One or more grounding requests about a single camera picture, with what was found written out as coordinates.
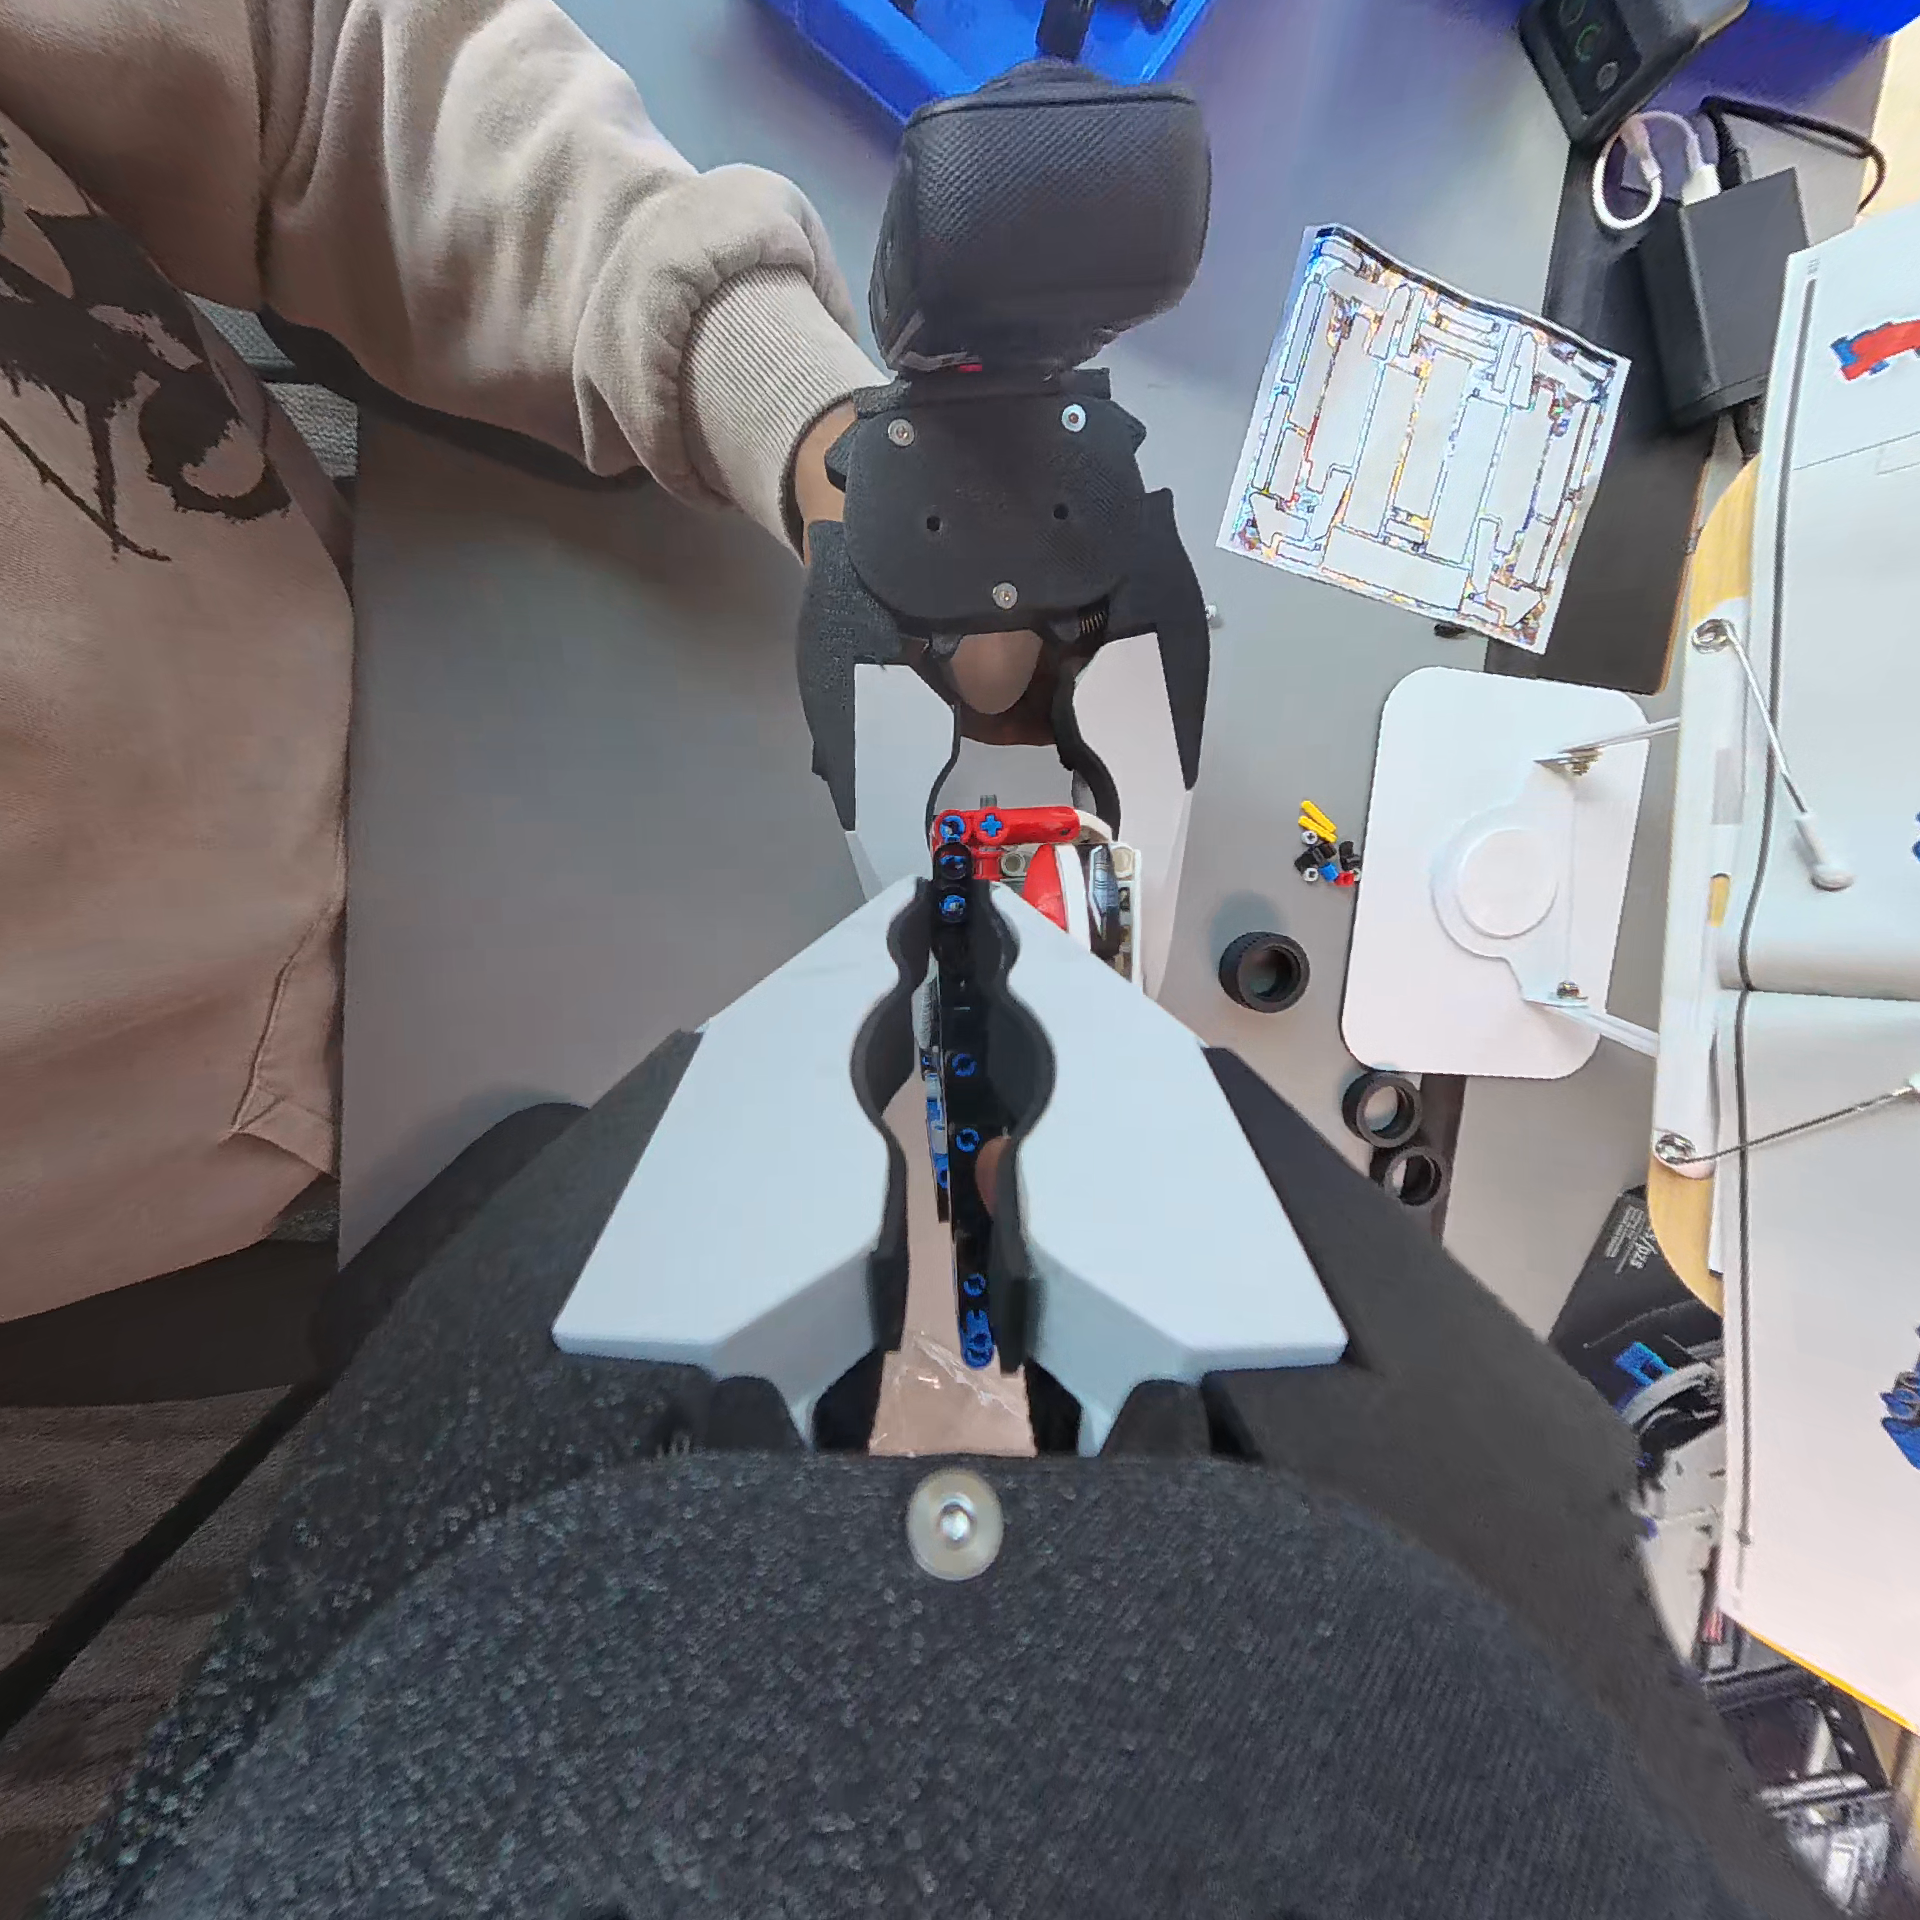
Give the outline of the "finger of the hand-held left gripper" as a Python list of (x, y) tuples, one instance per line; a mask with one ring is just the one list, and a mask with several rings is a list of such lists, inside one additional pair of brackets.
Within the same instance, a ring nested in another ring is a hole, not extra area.
[(1194, 794), (1185, 782), (1157, 638), (1098, 649), (1073, 689), (1073, 718), (1119, 805), (1114, 838), (1137, 851), (1140, 975), (1164, 979), (1178, 924)]
[(929, 822), (955, 755), (955, 713), (911, 666), (854, 667), (849, 853), (865, 901), (929, 873)]

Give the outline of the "red brick connector piece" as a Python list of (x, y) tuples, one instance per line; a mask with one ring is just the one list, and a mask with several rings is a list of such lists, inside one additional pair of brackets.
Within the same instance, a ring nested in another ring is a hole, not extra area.
[(1081, 833), (1074, 806), (945, 810), (929, 833), (931, 870), (940, 885), (1005, 881), (1035, 847), (1076, 845)]

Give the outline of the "person's left hand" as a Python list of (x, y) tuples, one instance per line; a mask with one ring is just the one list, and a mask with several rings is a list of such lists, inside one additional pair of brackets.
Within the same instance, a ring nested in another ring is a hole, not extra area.
[(955, 709), (962, 739), (986, 747), (1051, 742), (1044, 647), (1035, 631), (994, 631), (957, 638), (946, 655), (931, 655), (931, 684)]

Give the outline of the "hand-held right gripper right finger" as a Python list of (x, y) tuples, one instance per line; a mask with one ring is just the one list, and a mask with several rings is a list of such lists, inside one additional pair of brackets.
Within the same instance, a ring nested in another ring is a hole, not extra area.
[(1199, 1038), (1020, 895), (977, 909), (980, 1079), (1011, 1125), (1014, 1354), (1085, 1419), (1139, 1385), (1317, 1370), (1330, 1303)]

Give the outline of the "person's left forearm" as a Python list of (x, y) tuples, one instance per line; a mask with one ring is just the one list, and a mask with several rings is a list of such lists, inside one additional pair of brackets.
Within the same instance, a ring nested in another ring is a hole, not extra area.
[(783, 177), (700, 170), (557, 4), (250, 4), (257, 301), (382, 389), (802, 547), (879, 377)]

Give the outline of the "shiny sticker sheet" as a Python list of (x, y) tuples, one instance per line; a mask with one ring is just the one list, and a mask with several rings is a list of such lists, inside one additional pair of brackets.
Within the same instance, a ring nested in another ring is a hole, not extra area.
[(1541, 655), (1630, 372), (1350, 226), (1310, 226), (1217, 547)]

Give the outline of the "brick-built race car model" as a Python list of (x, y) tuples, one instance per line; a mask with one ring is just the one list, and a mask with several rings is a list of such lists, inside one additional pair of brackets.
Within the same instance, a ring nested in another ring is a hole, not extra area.
[(918, 1082), (935, 1209), (951, 1238), (957, 1351), (978, 1374), (1014, 1366), (1002, 1356), (989, 1281), (991, 1219), (977, 1177), (980, 1148), (1009, 1135), (1012, 1123), (988, 1074), (991, 1036), (977, 956), (986, 921), (973, 906), (1002, 886), (1133, 989), (1146, 988), (1137, 851), (1114, 838), (1114, 828), (1093, 811), (1076, 811), (1083, 825), (1079, 843), (1035, 847), (1018, 875), (957, 885), (940, 885), (931, 875), (929, 979), (917, 996)]

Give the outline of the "black office chair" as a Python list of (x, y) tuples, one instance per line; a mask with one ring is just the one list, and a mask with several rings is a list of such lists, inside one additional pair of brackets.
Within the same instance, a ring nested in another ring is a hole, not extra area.
[(583, 1116), (541, 1102), (500, 1119), (347, 1261), (330, 1238), (265, 1238), (6, 1321), (3, 1405), (207, 1402), (333, 1378), (415, 1273)]

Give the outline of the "open instruction booklet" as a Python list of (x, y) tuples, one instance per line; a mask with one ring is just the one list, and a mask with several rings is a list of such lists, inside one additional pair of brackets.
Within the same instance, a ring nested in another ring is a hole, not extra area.
[(1918, 214), (1787, 274), (1719, 938), (1726, 1610), (1915, 1727)]

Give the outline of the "printed car model box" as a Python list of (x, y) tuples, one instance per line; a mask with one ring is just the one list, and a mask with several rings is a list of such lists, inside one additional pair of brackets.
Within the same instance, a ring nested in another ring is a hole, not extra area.
[(1763, 1805), (1844, 1915), (1918, 1915), (1915, 1734), (1721, 1610), (1721, 1317), (1668, 1266), (1645, 1189), (1614, 1201), (1548, 1340), (1635, 1435), (1655, 1612)]

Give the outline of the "black power adapter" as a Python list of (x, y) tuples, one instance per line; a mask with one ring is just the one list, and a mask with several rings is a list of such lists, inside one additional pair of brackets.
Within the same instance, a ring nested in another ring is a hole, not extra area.
[(1797, 171), (1650, 214), (1637, 261), (1671, 427), (1765, 401), (1787, 261), (1806, 245)]

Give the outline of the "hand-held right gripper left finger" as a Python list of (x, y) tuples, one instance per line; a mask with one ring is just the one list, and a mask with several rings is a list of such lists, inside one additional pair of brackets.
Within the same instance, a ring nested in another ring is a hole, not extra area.
[(898, 1341), (929, 885), (898, 881), (714, 1015), (550, 1338), (766, 1380), (790, 1411)]

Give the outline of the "person's beige hoodie torso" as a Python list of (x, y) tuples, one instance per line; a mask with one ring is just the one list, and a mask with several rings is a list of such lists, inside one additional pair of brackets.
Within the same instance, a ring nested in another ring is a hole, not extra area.
[(185, 25), (5, 4), (5, 1319), (339, 1163), (346, 510), (141, 235), (254, 183)]

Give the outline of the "small black screen device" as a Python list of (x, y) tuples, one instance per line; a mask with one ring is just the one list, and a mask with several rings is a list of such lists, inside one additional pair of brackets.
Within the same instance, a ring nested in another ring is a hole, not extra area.
[(1575, 153), (1653, 100), (1747, 3), (1525, 3), (1518, 33)]

